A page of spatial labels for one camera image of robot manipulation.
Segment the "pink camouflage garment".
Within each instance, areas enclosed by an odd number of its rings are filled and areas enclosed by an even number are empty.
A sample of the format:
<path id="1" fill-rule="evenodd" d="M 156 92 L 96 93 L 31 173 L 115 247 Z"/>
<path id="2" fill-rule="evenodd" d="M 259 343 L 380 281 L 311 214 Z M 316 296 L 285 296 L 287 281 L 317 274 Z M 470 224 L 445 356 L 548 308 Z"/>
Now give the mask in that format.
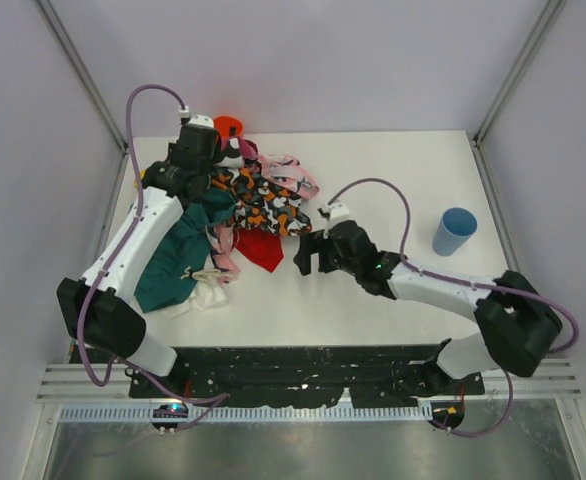
<path id="1" fill-rule="evenodd" d="M 234 196 L 232 183 L 242 172 L 260 173 L 261 170 L 259 151 L 252 141 L 242 136 L 223 138 L 220 160 L 214 165 L 211 187 Z M 234 245 L 233 223 L 232 217 L 207 230 L 211 261 L 218 271 L 217 282 L 221 287 L 235 280 L 239 274 L 239 268 L 230 258 Z"/>

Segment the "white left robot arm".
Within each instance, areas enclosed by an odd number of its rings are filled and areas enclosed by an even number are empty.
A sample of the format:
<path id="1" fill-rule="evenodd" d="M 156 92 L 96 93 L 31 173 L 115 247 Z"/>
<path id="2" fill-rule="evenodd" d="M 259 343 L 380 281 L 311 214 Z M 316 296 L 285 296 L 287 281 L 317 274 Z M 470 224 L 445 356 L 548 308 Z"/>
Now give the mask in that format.
<path id="1" fill-rule="evenodd" d="M 137 199 L 105 251 L 80 279 L 61 281 L 57 298 L 80 348 L 99 349 L 158 377 L 174 370 L 177 352 L 148 332 L 131 302 L 162 239 L 209 188 L 219 151 L 211 118 L 196 115 L 183 123 L 166 159 L 141 171 Z"/>

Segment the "red cloth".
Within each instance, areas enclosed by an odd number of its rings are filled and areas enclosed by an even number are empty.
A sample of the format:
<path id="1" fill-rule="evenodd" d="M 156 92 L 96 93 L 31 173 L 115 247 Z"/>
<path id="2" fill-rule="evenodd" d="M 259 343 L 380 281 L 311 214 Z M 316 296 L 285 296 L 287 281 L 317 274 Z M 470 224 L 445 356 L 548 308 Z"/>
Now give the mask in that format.
<path id="1" fill-rule="evenodd" d="M 284 259 L 281 238 L 260 229 L 235 232 L 235 248 L 251 263 L 273 273 Z"/>

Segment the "orange black camouflage cloth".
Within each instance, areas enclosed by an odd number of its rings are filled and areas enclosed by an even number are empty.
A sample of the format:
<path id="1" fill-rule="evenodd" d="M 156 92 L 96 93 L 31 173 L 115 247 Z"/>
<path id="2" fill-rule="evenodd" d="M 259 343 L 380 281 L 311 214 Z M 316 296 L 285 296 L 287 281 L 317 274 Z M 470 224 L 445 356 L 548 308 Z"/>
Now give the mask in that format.
<path id="1" fill-rule="evenodd" d="M 235 210 L 225 222 L 236 229 L 258 229 L 278 236 L 301 236 L 312 231 L 302 210 L 302 197 L 247 168 L 217 168 L 211 186 L 235 199 Z"/>

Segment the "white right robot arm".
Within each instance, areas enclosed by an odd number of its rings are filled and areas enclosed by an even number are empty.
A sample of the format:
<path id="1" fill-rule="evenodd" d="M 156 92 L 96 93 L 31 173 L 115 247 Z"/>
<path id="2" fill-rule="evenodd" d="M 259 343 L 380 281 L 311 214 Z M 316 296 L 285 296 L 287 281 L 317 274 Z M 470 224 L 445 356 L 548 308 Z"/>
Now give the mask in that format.
<path id="1" fill-rule="evenodd" d="M 378 249 L 353 220 L 301 237 L 294 257 L 301 275 L 311 273 L 313 256 L 320 272 L 346 272 L 371 295 L 430 305 L 477 325 L 478 333 L 444 340 L 418 366 L 422 382 L 434 391 L 489 370 L 529 377 L 562 330 L 557 314 L 521 274 L 507 270 L 483 281 L 431 273 Z"/>

